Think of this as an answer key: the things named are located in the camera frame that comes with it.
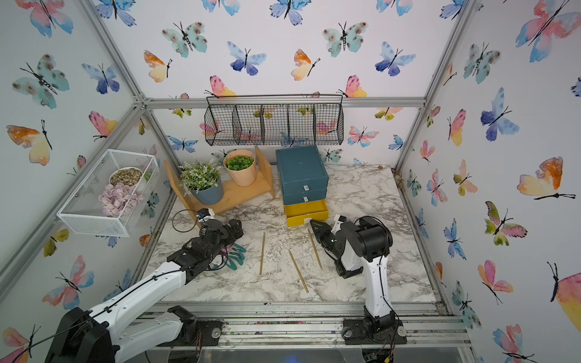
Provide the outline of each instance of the flower pot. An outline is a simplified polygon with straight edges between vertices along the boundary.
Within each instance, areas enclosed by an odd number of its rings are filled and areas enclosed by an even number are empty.
[[[222,200],[224,196],[224,189],[222,188],[222,180],[218,177],[218,186],[212,186],[211,188],[204,189],[203,191],[192,191],[194,197],[196,197],[201,204],[211,206]]]
[[[250,156],[251,158],[253,158],[254,161],[252,162],[252,165],[244,170],[228,169],[227,165],[228,160],[240,155]],[[234,180],[234,182],[240,186],[250,185],[254,183],[254,180],[256,180],[256,156],[251,151],[234,150],[230,154],[226,155],[226,157],[224,158],[224,167],[228,171],[228,174],[230,174],[230,177],[232,177],[232,180]]]

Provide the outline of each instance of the potted plant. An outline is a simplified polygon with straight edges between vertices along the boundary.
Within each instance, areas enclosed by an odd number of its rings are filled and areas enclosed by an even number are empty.
[[[250,185],[256,179],[256,158],[251,151],[234,150],[224,158],[224,167],[240,186]]]
[[[200,203],[211,206],[218,203],[224,196],[220,172],[213,160],[205,163],[198,162],[194,165],[184,163],[180,169],[182,169],[180,175],[182,185],[188,188]]]

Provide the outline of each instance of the blue drawer cabinet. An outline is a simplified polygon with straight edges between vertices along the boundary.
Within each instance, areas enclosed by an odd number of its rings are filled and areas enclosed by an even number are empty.
[[[316,146],[278,149],[276,155],[284,205],[326,198],[329,175]]]

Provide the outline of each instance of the black wire basket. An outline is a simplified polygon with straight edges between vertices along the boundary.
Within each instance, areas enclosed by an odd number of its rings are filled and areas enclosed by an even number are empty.
[[[205,135],[210,146],[343,142],[341,95],[211,96],[207,101]]]

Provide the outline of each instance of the blue flower pot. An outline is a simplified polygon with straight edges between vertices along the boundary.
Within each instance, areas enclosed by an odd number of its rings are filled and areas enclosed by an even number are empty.
[[[211,206],[218,203],[222,200],[222,197],[224,197],[224,188],[222,188],[221,178],[218,177],[218,186],[213,186],[203,191],[192,191],[192,194],[201,204]]]

